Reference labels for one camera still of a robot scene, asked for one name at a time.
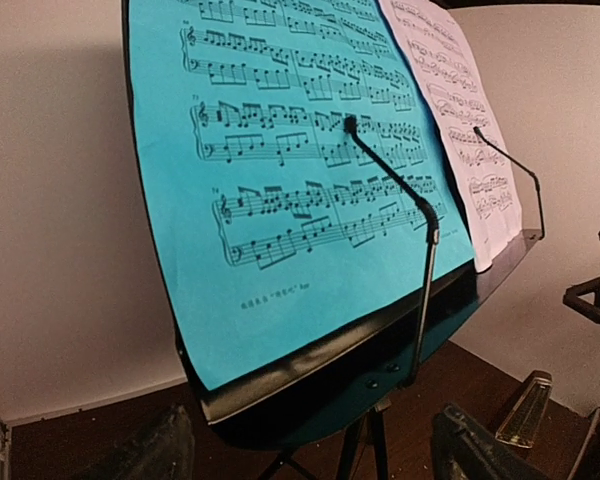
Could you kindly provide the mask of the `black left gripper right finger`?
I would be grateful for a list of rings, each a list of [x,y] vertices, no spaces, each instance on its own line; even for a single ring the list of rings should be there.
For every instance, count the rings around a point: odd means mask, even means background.
[[[435,479],[548,479],[454,403],[432,419],[431,460]]]

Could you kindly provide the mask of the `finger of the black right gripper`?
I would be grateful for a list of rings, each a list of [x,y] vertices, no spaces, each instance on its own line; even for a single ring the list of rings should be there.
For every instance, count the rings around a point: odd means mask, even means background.
[[[600,277],[567,288],[563,304],[600,324]]]

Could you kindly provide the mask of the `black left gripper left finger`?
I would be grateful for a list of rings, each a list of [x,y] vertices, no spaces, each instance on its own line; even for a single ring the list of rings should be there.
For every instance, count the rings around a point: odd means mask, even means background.
[[[192,479],[195,439],[183,405],[172,405],[75,479]]]

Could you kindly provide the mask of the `brown wooden metronome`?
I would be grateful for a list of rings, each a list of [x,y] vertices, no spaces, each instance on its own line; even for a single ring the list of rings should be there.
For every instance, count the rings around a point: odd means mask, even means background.
[[[496,430],[500,443],[521,449],[534,446],[550,400],[553,379],[550,373],[532,371],[514,396],[514,403]]]

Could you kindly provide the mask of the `black perforated music stand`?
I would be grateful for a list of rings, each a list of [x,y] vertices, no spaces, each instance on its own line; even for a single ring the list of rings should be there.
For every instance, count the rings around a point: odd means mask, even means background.
[[[381,400],[393,389],[414,382],[420,366],[439,349],[486,301],[516,268],[543,229],[522,231],[479,272],[464,203],[431,109],[424,99],[408,59],[388,25],[416,86],[433,119],[445,155],[445,178],[474,250],[473,259],[451,272],[436,276],[435,258],[441,240],[440,220],[434,207],[407,182],[401,190],[411,197],[426,221],[426,256],[421,287],[393,303],[353,320],[326,336],[216,389],[198,377],[179,330],[155,245],[134,134],[133,93],[128,51],[128,5],[122,5],[123,51],[134,149],[142,193],[162,282],[174,323],[178,356],[197,398],[203,418],[226,443],[249,450],[273,451],[277,465],[293,463],[302,446],[345,432],[337,475],[347,478],[356,454],[356,440],[364,419],[376,439],[377,474],[388,475]]]

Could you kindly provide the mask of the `lavender paper sheet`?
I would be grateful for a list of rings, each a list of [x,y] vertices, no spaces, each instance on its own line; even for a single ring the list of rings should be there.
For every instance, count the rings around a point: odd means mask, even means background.
[[[428,103],[464,203],[483,272],[522,231],[522,207],[504,140],[465,34],[431,1],[381,1],[391,31]]]

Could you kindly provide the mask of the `blue sheet music paper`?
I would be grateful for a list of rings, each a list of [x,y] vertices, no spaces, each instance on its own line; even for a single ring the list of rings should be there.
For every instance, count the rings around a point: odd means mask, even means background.
[[[134,134],[190,361],[216,389],[474,257],[374,1],[132,1]]]

